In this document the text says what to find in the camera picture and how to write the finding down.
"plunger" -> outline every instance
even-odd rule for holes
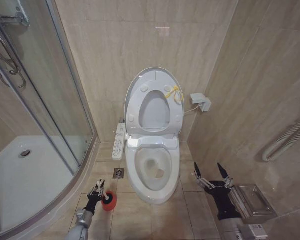
[[[117,205],[117,196],[112,191],[103,192],[102,207],[106,212],[110,212],[115,209]]]

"yellow string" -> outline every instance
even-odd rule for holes
[[[174,86],[173,89],[167,95],[165,95],[165,98],[166,99],[169,98],[173,93],[174,93],[173,99],[176,102],[181,102],[184,99],[184,95],[182,94],[178,86]]]

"toilet lid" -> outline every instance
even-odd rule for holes
[[[184,100],[175,100],[175,93],[165,97],[174,86],[178,86],[182,94],[175,77],[159,67],[147,68],[135,77],[124,105],[126,131],[129,135],[173,137],[180,133],[184,119]]]

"coiled hose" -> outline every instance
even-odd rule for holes
[[[288,131],[279,136],[262,154],[265,162],[276,160],[300,139],[300,119]]]

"plunger handle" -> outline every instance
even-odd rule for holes
[[[100,181],[97,181],[96,184],[99,188],[101,187],[101,182]],[[105,200],[109,200],[109,197],[108,197],[108,195],[105,191],[103,191],[103,195],[105,197]]]

